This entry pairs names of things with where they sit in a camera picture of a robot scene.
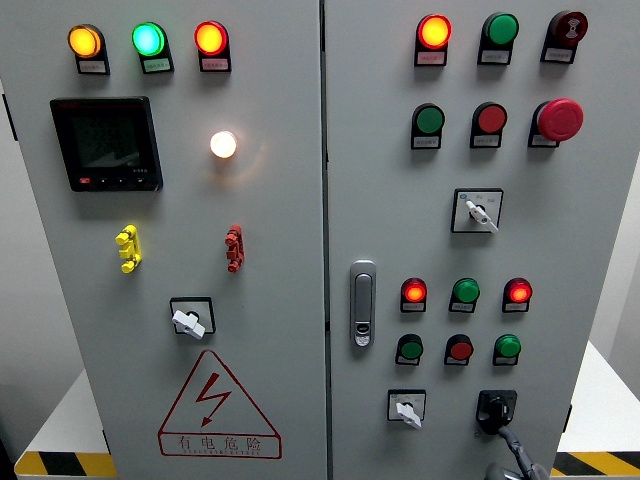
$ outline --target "red push button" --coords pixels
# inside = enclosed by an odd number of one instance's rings
[[[570,98],[558,98],[540,109],[538,129],[545,138],[563,142],[580,131],[583,120],[584,112],[578,102]]]
[[[451,356],[456,360],[466,360],[472,353],[473,347],[468,343],[456,343],[451,348]]]
[[[478,126],[485,133],[496,133],[507,123],[507,112],[499,105],[489,105],[478,115]]]
[[[575,47],[584,38],[589,28],[587,17],[582,12],[560,12],[551,20],[549,32],[559,46]]]
[[[471,355],[473,355],[471,339],[464,334],[454,335],[447,341],[444,364],[467,366]]]

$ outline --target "electrical hazard warning sign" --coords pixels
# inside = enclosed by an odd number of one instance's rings
[[[282,458],[282,439],[220,357],[203,351],[158,431],[165,456]]]

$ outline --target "white switch handle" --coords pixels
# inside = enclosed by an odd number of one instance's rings
[[[485,212],[482,207],[479,207],[471,200],[467,200],[465,202],[465,205],[469,209],[469,213],[476,222],[489,230],[491,233],[498,233],[498,227],[496,227],[495,223],[491,221],[491,217],[487,215],[487,212]]]
[[[416,430],[420,430],[422,428],[422,423],[420,422],[420,417],[418,417],[411,405],[403,405],[401,403],[396,403],[396,410],[398,411],[398,415],[402,417],[402,420],[407,425],[415,428]]]
[[[193,313],[185,314],[180,310],[176,310],[171,321],[174,323],[179,332],[187,333],[193,338],[202,340],[204,336],[204,325],[198,323],[198,317]]]

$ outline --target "green push button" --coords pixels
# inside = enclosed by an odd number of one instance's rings
[[[422,355],[422,344],[417,342],[405,343],[400,349],[400,354],[407,360],[415,360]]]
[[[485,35],[497,45],[512,42],[518,36],[518,20],[509,13],[496,13],[487,22]]]
[[[453,286],[453,294],[462,303],[472,303],[480,296],[480,287],[473,278],[463,278]]]
[[[520,353],[522,345],[515,335],[503,335],[496,340],[496,350],[505,358],[513,358]]]
[[[424,133],[435,133],[444,125],[444,114],[439,108],[426,107],[416,119],[418,128]]]

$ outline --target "yellow terminal connector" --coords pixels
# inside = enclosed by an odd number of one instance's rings
[[[138,240],[138,229],[135,225],[127,225],[116,237],[120,246],[120,258],[126,260],[121,267],[123,273],[133,272],[142,261],[142,251]]]

